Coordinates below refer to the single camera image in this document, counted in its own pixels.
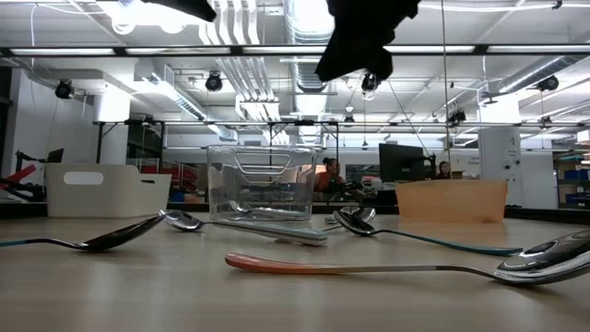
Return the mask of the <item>orange plastic bin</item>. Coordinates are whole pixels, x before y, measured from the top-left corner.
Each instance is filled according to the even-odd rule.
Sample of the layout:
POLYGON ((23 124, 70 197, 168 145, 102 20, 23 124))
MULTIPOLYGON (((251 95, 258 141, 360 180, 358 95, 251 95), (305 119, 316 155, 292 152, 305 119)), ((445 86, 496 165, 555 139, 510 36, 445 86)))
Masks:
POLYGON ((508 188, 498 180, 432 180, 399 184, 395 194, 405 222, 502 223, 508 188))

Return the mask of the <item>red storage crates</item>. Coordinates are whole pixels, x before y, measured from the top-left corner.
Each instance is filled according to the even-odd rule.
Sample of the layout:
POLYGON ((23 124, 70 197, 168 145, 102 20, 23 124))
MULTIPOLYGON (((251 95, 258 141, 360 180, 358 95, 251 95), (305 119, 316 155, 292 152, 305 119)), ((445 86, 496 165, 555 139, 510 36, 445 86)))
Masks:
POLYGON ((137 159, 134 164, 141 173, 169 174, 174 189, 185 192, 198 189, 200 170, 196 166, 160 159, 137 159))

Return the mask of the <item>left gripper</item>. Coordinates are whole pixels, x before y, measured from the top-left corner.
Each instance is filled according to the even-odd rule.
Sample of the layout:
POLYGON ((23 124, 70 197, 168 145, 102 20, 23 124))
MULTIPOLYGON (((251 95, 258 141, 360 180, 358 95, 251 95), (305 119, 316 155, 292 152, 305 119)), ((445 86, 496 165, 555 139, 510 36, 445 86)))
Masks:
POLYGON ((145 3, 166 6, 189 16, 213 22, 217 13, 208 0, 143 0, 145 3))

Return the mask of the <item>white plastic bin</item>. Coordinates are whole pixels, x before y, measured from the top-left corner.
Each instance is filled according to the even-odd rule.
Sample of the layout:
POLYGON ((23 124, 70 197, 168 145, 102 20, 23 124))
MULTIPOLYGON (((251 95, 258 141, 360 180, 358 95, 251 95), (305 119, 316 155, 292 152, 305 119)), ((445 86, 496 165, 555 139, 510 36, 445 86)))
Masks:
POLYGON ((133 165, 50 163, 45 183, 51 218, 131 219, 167 207, 171 176, 133 165))

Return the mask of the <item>black computer monitor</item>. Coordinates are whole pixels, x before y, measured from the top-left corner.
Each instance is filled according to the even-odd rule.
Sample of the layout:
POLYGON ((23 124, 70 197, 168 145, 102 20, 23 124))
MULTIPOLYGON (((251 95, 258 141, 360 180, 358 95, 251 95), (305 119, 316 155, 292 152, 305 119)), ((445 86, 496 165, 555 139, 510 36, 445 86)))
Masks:
POLYGON ((379 145, 380 177, 384 183, 416 182, 436 177, 436 157, 423 148, 379 145))

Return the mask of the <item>clear plastic bin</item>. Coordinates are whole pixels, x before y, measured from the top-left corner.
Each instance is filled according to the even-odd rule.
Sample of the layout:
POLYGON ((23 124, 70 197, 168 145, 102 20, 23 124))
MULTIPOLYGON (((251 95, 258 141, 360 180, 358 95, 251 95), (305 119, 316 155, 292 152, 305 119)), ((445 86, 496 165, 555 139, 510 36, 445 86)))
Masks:
POLYGON ((210 146, 207 190, 212 219, 307 222, 242 218, 230 201, 252 208, 282 208, 312 217, 317 153, 310 148, 210 146))

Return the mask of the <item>silver ceiling duct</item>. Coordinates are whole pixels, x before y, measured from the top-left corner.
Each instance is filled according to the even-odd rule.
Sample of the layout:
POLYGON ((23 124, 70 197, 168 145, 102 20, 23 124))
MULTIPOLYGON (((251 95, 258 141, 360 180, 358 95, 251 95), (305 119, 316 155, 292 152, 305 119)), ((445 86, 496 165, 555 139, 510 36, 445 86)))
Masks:
MULTIPOLYGON (((326 44, 334 30, 326 0, 283 0, 289 43, 326 44)), ((292 74, 297 88, 303 92, 321 92, 323 83, 315 74, 316 64, 296 63, 292 74)))
POLYGON ((502 80, 497 86, 497 92, 500 94, 515 93, 575 65, 585 58, 585 54, 543 57, 502 80))

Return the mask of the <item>black background rig frame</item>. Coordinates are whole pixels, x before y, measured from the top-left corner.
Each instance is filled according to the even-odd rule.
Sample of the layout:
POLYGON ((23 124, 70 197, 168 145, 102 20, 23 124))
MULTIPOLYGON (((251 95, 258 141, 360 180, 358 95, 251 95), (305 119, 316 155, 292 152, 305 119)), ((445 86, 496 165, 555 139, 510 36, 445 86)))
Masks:
POLYGON ((160 143, 154 153, 162 156, 169 151, 198 151, 209 146, 254 143, 263 147, 312 148, 331 150, 376 150, 384 143, 416 144, 427 155, 440 151, 473 149, 484 129, 514 130, 523 140, 538 139, 537 149, 544 151, 546 140, 563 140, 564 148, 557 153, 574 153, 590 149, 590 121, 552 122, 549 118, 520 123, 481 122, 414 122, 401 121, 163 121, 151 118, 118 122, 95 121, 99 141, 119 127, 151 128, 160 143))

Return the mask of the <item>teal-handled dark spoon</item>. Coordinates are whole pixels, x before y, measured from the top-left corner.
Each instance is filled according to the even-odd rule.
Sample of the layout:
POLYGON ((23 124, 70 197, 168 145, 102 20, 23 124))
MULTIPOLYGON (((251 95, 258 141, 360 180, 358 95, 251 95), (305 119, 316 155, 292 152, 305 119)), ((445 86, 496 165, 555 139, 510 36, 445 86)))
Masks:
POLYGON ((360 237, 372 237, 379 233, 392 233, 403 237, 411 238, 426 243, 433 243, 447 248, 475 253, 483 255, 496 255, 496 256, 510 256, 520 254, 524 251, 523 248, 502 248, 502 247, 486 247, 486 246, 475 246, 461 243, 452 243, 444 240, 439 240, 431 237, 421 236, 406 231, 387 230, 387 229, 375 229, 370 223, 365 223, 362 220, 353 217, 349 214, 342 214, 339 210, 333 212, 337 222, 342 225, 348 231, 351 231, 355 235, 360 237))
POLYGON ((143 220, 141 222, 126 226, 116 231, 112 231, 106 234, 103 234, 99 237, 87 240, 83 243, 70 243, 66 241, 61 241, 57 239, 51 238, 37 238, 37 239, 28 239, 28 240, 18 240, 18 241, 9 241, 9 242, 0 242, 1 247, 9 247, 9 246, 18 246, 18 245, 25 245, 25 244, 35 244, 35 243, 46 243, 46 244, 54 244, 58 246, 62 246, 65 248, 75 249, 79 251, 85 252, 105 252, 125 243, 128 243, 135 238, 143 235, 147 231, 150 231, 157 225, 159 225, 165 216, 156 216, 150 219, 143 220))

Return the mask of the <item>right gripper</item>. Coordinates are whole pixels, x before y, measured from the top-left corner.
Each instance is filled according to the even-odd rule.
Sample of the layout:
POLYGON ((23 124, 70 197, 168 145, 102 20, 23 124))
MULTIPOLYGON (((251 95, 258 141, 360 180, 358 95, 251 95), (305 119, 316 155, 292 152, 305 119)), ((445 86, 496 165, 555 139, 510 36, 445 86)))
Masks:
POLYGON ((393 72, 391 54, 384 46, 395 39, 395 29, 419 12, 421 0, 326 0, 335 26, 315 69, 323 81, 365 69, 379 80, 393 72))

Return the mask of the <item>black overhead crossbar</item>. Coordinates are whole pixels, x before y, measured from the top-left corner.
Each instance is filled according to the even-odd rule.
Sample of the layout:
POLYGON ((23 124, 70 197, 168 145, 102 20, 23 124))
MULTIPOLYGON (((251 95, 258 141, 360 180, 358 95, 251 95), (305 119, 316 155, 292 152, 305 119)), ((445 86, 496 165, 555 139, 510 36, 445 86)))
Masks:
MULTIPOLYGON (((0 48, 0 58, 12 57, 241 57, 320 56, 326 47, 304 45, 209 45, 170 47, 20 47, 0 48)), ((590 55, 590 43, 566 44, 393 44, 393 56, 469 55, 590 55)))

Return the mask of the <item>orange-handled silver spoon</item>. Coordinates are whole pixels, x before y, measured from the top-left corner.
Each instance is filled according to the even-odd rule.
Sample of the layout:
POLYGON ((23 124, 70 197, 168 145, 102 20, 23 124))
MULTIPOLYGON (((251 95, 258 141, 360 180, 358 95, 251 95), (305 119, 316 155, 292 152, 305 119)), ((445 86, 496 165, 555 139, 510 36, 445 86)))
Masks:
MULTIPOLYGON (((371 223, 372 220, 374 219, 375 215, 376 215, 376 212, 372 207, 366 207, 366 208, 363 208, 363 211, 360 215, 353 216, 353 217, 356 217, 365 223, 371 223)), ((332 225, 328 225, 326 223, 324 223, 324 224, 325 224, 325 227, 323 228, 323 231, 332 231, 332 230, 342 228, 342 225, 340 225, 339 223, 332 224, 332 225)))
POLYGON ((544 285, 590 273, 590 230, 578 231, 541 243, 500 263, 491 272, 456 265, 328 265, 268 260, 227 254, 225 263, 241 270, 285 275, 338 275, 352 273, 444 271, 465 272, 512 285, 544 285))

